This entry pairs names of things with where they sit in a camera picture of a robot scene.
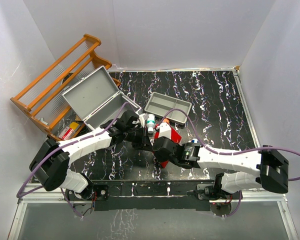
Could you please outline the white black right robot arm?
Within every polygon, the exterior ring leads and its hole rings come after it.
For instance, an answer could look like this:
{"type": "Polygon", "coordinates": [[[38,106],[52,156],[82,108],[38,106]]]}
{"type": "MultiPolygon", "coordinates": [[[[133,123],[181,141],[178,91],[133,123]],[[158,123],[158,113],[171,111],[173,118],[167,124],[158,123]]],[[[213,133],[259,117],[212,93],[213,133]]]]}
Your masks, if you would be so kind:
{"type": "Polygon", "coordinates": [[[230,170],[231,173],[217,174],[213,186],[204,190],[216,199],[249,189],[263,188],[276,194],[289,190],[289,161],[271,146],[236,151],[194,142],[180,145],[162,136],[154,141],[153,153],[159,162],[169,161],[184,169],[230,170]]]}

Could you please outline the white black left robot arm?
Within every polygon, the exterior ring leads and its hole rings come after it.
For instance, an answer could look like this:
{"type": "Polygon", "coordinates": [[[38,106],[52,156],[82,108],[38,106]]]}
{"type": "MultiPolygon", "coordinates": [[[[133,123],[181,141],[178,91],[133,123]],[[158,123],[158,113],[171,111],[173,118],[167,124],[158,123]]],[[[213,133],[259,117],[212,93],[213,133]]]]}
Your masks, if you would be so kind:
{"type": "Polygon", "coordinates": [[[57,188],[75,192],[81,199],[90,199],[94,184],[80,172],[70,169],[80,158],[102,149],[111,149],[123,141],[130,142],[135,150],[152,151],[148,136],[149,115],[138,115],[126,110],[121,117],[110,119],[95,130],[70,140],[55,141],[49,138],[29,165],[33,176],[50,192],[57,188]]]}

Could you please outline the red first aid kit pouch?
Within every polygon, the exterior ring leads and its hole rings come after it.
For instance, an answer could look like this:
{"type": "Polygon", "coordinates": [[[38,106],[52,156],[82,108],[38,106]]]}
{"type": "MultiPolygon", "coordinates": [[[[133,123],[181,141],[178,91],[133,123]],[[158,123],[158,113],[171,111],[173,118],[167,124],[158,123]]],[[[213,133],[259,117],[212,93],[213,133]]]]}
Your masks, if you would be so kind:
{"type": "Polygon", "coordinates": [[[162,168],[165,168],[169,162],[173,163],[180,150],[180,141],[182,137],[173,129],[168,127],[163,129],[163,133],[158,130],[154,134],[152,152],[162,168]]]}

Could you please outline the grey metal medicine case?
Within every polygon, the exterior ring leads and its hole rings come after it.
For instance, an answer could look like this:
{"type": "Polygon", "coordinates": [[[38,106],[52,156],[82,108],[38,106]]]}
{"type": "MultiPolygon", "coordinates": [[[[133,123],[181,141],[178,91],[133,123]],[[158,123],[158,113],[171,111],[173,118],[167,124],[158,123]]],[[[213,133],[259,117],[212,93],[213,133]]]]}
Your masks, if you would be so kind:
{"type": "Polygon", "coordinates": [[[104,66],[97,68],[85,78],[62,93],[63,98],[90,131],[114,119],[122,110],[142,113],[142,107],[128,98],[115,84],[104,66]]]}

